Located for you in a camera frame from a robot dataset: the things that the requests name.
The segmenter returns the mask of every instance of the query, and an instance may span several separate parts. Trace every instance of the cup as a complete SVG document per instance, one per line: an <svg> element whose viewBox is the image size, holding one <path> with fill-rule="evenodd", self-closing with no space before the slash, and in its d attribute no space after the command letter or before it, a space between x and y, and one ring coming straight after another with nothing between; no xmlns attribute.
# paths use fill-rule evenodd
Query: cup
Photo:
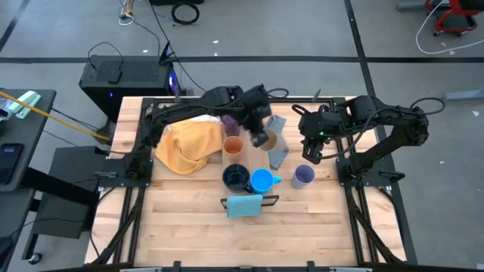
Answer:
<svg viewBox="0 0 484 272"><path fill-rule="evenodd" d="M224 131L228 137L238 136L240 134L240 126L231 116L222 116L222 123L224 124Z"/></svg>
<svg viewBox="0 0 484 272"><path fill-rule="evenodd" d="M294 171L290 184L293 188L303 189L315 179L315 170L309 165L299 165Z"/></svg>
<svg viewBox="0 0 484 272"><path fill-rule="evenodd" d="M244 191L253 193L253 190L250 187L249 170L243 165L234 163L227 166L222 173L222 180L232 193L242 193Z"/></svg>
<svg viewBox="0 0 484 272"><path fill-rule="evenodd" d="M275 177L268 169L257 169L250 176L250 186L254 193L264 194L272 189L272 185L282 181L281 177Z"/></svg>
<svg viewBox="0 0 484 272"><path fill-rule="evenodd" d="M227 137L223 144L223 150L227 159L231 163L240 162L244 142L237 136Z"/></svg>
<svg viewBox="0 0 484 272"><path fill-rule="evenodd" d="M266 129L265 133L267 134L268 140L260 146L261 150L273 151L284 149L284 140L280 134L275 133L270 129Z"/></svg>

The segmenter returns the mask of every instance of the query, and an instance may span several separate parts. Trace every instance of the concrete floor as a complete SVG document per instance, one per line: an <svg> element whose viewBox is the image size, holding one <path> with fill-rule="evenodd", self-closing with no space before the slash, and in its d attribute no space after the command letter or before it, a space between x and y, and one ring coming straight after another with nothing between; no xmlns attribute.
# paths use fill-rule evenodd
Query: concrete floor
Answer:
<svg viewBox="0 0 484 272"><path fill-rule="evenodd" d="M367 57L426 57L414 43L425 18L423 12L399 13L396 0L352 0L361 42ZM21 0L0 1L0 33L21 5ZM117 0L31 0L22 13L0 57L85 57L95 44L113 43L123 54L156 54L152 35L136 25L117 23ZM170 7L157 8L167 12ZM160 35L156 21L144 2L135 3L135 16ZM346 9L340 0L206 0L200 5L200 20L193 26L172 26L160 19L179 56L312 55L356 57L355 43ZM477 20L484 24L484 17ZM424 28L420 42L438 51L482 39L484 27L460 39L431 36ZM96 54L115 54L98 48ZM484 57L484 45L435 57ZM4 88L52 88L54 106L96 126L106 120L78 86L83 64L0 64L0 86ZM240 85L249 88L264 83L268 88L285 87L291 94L367 94L359 63L186 63L190 75L204 88ZM484 87L484 63L370 63L377 96L388 104L410 105L420 97L441 97L447 91ZM182 76L185 87L197 88ZM430 109L433 104L423 104ZM481 113L474 116L472 111ZM411 235L419 264L475 267L484 263L484 184L482 152L484 104L454 102L439 115L430 116L430 139L418 148L394 153L397 171L407 178L400 182ZM78 145L97 142L48 121L45 130ZM32 167L47 172L54 149L65 144L43 134ZM38 271L80 266L88 237L80 240L42 236L36 251L45 258L36 266L20 260L25 238L11 262L12 271Z"/></svg>

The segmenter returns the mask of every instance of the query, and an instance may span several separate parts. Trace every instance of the yellow cloth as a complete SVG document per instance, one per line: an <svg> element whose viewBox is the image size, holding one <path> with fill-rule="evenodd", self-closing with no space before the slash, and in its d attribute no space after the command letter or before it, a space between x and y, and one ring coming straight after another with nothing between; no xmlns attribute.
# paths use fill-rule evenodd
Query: yellow cloth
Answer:
<svg viewBox="0 0 484 272"><path fill-rule="evenodd" d="M185 120L170 125L155 154L170 170L186 175L202 169L210 154L221 149L220 124Z"/></svg>

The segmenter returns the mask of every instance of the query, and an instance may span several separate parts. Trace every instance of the gray cup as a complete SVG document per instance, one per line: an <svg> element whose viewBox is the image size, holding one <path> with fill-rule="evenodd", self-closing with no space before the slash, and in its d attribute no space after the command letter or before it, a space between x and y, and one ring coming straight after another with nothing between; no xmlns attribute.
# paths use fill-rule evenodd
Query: gray cup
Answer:
<svg viewBox="0 0 484 272"><path fill-rule="evenodd" d="M294 171L290 184L296 189L303 189L315 179L315 170L309 165L299 165Z"/></svg>

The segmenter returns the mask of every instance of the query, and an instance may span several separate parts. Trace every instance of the black box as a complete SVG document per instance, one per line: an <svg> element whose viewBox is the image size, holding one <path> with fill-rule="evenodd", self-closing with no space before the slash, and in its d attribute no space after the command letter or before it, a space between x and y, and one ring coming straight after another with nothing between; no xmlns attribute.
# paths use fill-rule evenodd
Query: black box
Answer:
<svg viewBox="0 0 484 272"><path fill-rule="evenodd" d="M117 122L123 97L170 96L177 91L171 63L160 66L156 56L92 55L84 67L79 87L98 105L111 122ZM113 75L121 73L117 82Z"/></svg>

